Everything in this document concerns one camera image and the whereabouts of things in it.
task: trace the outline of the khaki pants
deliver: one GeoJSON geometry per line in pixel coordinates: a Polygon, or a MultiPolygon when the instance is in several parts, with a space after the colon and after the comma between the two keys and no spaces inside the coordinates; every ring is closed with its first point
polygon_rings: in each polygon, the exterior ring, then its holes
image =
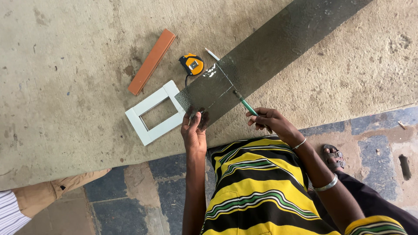
{"type": "Polygon", "coordinates": [[[29,218],[33,218],[41,210],[60,199],[62,194],[104,176],[109,170],[84,173],[64,179],[16,188],[12,189],[12,191],[17,198],[20,212],[29,218]]]}

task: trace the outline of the drain hole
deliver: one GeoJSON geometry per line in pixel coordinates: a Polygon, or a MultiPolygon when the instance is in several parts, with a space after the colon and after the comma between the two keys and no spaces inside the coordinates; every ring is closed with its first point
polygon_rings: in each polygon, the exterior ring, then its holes
{"type": "Polygon", "coordinates": [[[402,168],[402,175],[404,180],[409,180],[411,178],[411,171],[409,170],[409,161],[408,158],[403,154],[399,156],[400,167],[402,168]]]}

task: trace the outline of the glass sheet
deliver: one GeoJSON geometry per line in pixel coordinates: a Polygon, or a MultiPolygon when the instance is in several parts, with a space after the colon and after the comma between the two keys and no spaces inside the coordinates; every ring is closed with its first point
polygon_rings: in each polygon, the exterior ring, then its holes
{"type": "Polygon", "coordinates": [[[206,128],[372,0],[294,0],[176,95],[206,128]]]}

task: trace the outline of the sandal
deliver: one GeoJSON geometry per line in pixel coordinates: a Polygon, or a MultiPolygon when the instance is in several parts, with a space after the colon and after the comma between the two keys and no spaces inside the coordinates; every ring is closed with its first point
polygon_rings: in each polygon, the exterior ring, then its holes
{"type": "Polygon", "coordinates": [[[342,167],[344,169],[346,164],[345,164],[344,158],[342,157],[343,156],[342,152],[340,152],[335,146],[330,145],[330,144],[324,144],[324,147],[322,148],[322,150],[323,150],[322,153],[324,155],[324,161],[325,161],[325,164],[328,167],[328,169],[330,169],[332,172],[339,167],[342,167]],[[329,149],[330,151],[333,148],[333,149],[335,149],[336,152],[335,153],[325,153],[324,149],[326,149],[326,148],[329,149]],[[341,158],[342,160],[338,160],[335,163],[329,163],[328,159],[330,159],[330,158],[341,158]]]}

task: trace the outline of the white frame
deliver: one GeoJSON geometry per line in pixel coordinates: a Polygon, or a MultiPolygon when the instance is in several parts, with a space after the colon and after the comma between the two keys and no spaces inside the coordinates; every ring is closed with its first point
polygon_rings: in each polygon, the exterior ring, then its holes
{"type": "Polygon", "coordinates": [[[180,91],[174,81],[170,80],[158,91],[154,92],[139,104],[125,112],[144,146],[158,139],[183,122],[183,116],[186,112],[174,97],[179,92],[180,91]],[[169,117],[151,130],[148,130],[145,122],[141,118],[141,115],[154,108],[167,98],[170,98],[171,102],[173,102],[178,113],[169,117]]]}

